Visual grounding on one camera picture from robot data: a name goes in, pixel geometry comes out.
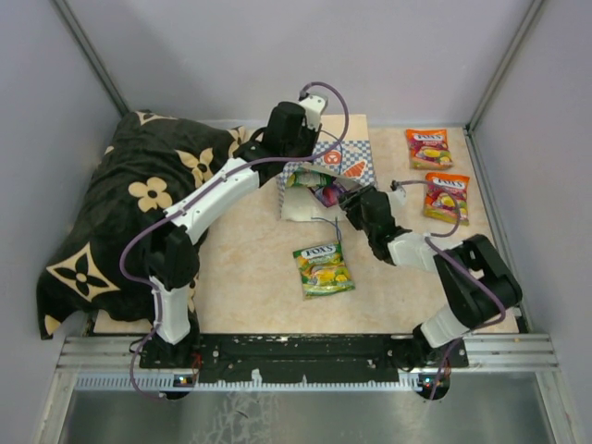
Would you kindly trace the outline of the purple candy bag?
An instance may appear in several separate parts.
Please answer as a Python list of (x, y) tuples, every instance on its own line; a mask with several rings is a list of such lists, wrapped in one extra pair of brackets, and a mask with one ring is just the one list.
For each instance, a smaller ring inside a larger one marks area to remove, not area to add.
[(344, 194), (353, 191), (340, 182), (333, 182), (325, 186), (316, 186), (309, 189), (315, 199), (325, 208), (330, 208), (339, 203), (339, 198)]

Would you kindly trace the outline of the checkered paper bag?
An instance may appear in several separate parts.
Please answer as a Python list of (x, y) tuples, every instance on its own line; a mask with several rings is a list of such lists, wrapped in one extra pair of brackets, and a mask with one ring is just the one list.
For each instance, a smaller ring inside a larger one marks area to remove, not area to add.
[(343, 124), (343, 116), (322, 117), (322, 132), (314, 148), (314, 153), (320, 156), (312, 163), (288, 163), (276, 177), (281, 219), (309, 222), (319, 218), (338, 221), (345, 218), (336, 203), (326, 206), (321, 202), (320, 192), (315, 193), (307, 187), (294, 185), (290, 178), (298, 171), (316, 171), (329, 176), (348, 191), (376, 183), (366, 116), (350, 116), (344, 140), (335, 144), (343, 130)]

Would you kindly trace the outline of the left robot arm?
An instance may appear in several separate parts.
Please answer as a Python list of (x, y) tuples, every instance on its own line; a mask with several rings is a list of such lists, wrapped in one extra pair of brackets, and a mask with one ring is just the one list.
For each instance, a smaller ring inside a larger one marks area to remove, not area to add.
[(211, 224), (241, 198), (278, 175), (289, 162), (312, 160), (327, 98), (309, 94), (276, 105), (267, 125), (240, 145), (203, 186), (166, 210), (163, 225), (148, 236), (144, 258), (153, 285), (154, 329), (159, 354), (180, 367), (192, 356), (186, 292), (200, 267), (195, 245)]

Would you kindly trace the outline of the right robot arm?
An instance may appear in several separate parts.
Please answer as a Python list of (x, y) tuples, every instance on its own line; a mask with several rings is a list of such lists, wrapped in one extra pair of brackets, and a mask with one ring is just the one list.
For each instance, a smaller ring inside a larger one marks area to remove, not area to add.
[(403, 368), (410, 370), (437, 364), (456, 339), (502, 322), (522, 301), (523, 291), (487, 236), (447, 242), (398, 225), (394, 212), (404, 200), (401, 185), (389, 192), (369, 185), (340, 196), (339, 208), (356, 230), (364, 232), (378, 260), (439, 277), (447, 304), (414, 328), (403, 354)]

